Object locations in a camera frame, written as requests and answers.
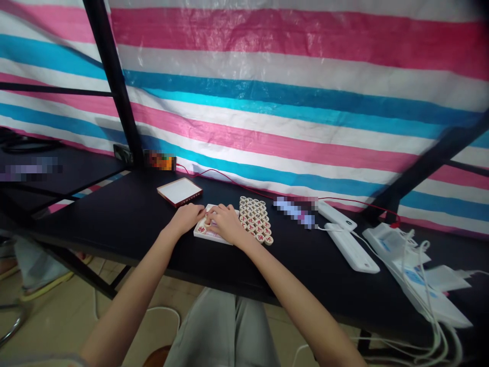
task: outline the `chair leg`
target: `chair leg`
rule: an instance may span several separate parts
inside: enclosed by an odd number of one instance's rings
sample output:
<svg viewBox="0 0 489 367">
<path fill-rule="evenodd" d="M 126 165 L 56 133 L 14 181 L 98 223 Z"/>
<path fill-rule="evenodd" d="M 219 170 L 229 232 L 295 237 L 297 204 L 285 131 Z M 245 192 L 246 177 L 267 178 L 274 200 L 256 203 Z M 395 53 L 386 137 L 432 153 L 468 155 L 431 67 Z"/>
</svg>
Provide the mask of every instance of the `chair leg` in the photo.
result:
<svg viewBox="0 0 489 367">
<path fill-rule="evenodd" d="M 17 320 L 15 321 L 14 325 L 9 330 L 9 332 L 0 338 L 0 348 L 8 340 L 10 340 L 11 337 L 13 337 L 15 335 L 15 333 L 20 329 L 22 324 L 27 320 L 28 310 L 27 310 L 26 306 L 24 306 L 22 303 L 17 302 L 17 303 L 12 303 L 12 304 L 0 305 L 0 311 L 9 311 L 12 309 L 18 309 L 19 310 L 19 316 L 17 317 Z"/>
</svg>

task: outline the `white paper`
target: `white paper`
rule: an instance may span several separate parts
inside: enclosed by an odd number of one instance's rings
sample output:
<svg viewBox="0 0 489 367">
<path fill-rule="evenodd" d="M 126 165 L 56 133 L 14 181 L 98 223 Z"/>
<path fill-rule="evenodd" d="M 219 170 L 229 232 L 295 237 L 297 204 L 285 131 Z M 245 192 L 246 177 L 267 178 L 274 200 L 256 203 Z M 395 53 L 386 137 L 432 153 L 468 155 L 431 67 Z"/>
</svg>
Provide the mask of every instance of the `white paper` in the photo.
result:
<svg viewBox="0 0 489 367">
<path fill-rule="evenodd" d="M 200 187 L 188 179 L 183 179 L 163 186 L 158 191 L 165 195 L 168 200 L 177 204 L 187 197 L 197 194 L 200 191 Z"/>
</svg>

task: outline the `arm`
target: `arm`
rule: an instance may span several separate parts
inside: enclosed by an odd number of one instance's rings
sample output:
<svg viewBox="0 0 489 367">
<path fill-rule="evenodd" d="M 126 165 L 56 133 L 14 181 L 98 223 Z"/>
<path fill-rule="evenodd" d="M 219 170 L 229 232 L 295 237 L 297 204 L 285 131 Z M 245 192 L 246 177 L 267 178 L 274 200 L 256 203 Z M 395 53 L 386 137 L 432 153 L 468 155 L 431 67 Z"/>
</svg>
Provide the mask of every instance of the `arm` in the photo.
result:
<svg viewBox="0 0 489 367">
<path fill-rule="evenodd" d="M 204 215 L 204 206 L 184 205 L 160 232 L 85 342 L 80 355 L 90 366 L 122 365 L 175 244 Z"/>
<path fill-rule="evenodd" d="M 306 287 L 246 233 L 234 208 L 212 208 L 217 227 L 209 227 L 242 250 L 256 265 L 290 319 L 309 344 L 320 366 L 366 366 L 364 359 L 331 314 Z"/>
</svg>

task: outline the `blue stripe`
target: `blue stripe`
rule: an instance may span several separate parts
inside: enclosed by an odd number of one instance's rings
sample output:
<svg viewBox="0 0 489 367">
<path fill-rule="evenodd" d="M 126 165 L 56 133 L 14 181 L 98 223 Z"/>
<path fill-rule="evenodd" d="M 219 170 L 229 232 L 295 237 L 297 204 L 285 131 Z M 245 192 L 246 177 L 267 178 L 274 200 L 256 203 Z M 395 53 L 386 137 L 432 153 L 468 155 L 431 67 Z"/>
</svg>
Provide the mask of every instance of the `blue stripe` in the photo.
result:
<svg viewBox="0 0 489 367">
<path fill-rule="evenodd" d="M 79 135 L 107 139 L 116 143 L 127 145 L 124 132 L 107 127 L 100 127 L 88 121 L 72 117 L 40 112 L 25 107 L 12 106 L 4 103 L 0 103 L 0 115 L 11 117 L 17 121 L 54 127 Z"/>
<path fill-rule="evenodd" d="M 310 174 L 295 174 L 270 168 L 238 164 L 210 158 L 153 136 L 142 135 L 141 138 L 144 147 L 147 149 L 159 149 L 189 161 L 197 162 L 202 166 L 213 167 L 218 171 L 231 172 L 247 179 L 277 182 L 288 186 L 304 186 L 318 191 L 367 197 L 376 196 L 384 187 L 381 184 L 372 184 L 352 179 L 325 178 Z M 427 211 L 445 212 L 458 217 L 489 221 L 489 205 L 470 201 L 413 191 L 403 198 L 402 205 Z"/>
<path fill-rule="evenodd" d="M 0 35 L 0 57 L 71 74 L 106 79 L 100 62 L 69 47 L 47 42 Z M 426 139 L 438 139 L 446 125 L 470 124 L 481 116 L 480 113 L 440 107 L 422 101 L 276 83 L 134 71 L 125 73 L 126 83 L 143 88 L 159 98 Z M 484 134 L 471 146 L 489 148 L 489 134 Z"/>
<path fill-rule="evenodd" d="M 0 34 L 0 58 L 106 80 L 101 62 L 72 48 L 53 43 Z"/>
<path fill-rule="evenodd" d="M 401 205 L 489 222 L 489 205 L 411 191 Z"/>
<path fill-rule="evenodd" d="M 126 84 L 145 90 L 160 89 L 167 92 L 204 94 L 260 101 L 272 105 L 311 107 L 437 125 L 471 126 L 482 116 L 481 113 L 441 107 L 430 102 L 338 90 L 132 70 L 125 70 L 124 74 Z"/>
</svg>

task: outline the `hand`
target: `hand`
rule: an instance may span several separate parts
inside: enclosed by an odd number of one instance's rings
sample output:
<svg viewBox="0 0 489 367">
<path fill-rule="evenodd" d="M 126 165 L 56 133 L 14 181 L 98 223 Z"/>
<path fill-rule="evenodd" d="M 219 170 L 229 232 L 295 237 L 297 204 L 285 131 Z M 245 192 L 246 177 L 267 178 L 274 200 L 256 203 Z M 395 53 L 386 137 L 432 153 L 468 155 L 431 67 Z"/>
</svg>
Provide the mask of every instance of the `hand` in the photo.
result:
<svg viewBox="0 0 489 367">
<path fill-rule="evenodd" d="M 178 208 L 167 228 L 181 236 L 195 226 L 204 216 L 205 207 L 203 205 L 186 204 Z"/>
<path fill-rule="evenodd" d="M 241 248 L 243 239 L 252 239 L 241 225 L 232 205 L 228 205 L 227 207 L 223 204 L 213 206 L 209 210 L 207 218 L 217 224 L 217 226 L 207 227 L 207 230 L 217 233 L 232 245 Z"/>
</svg>

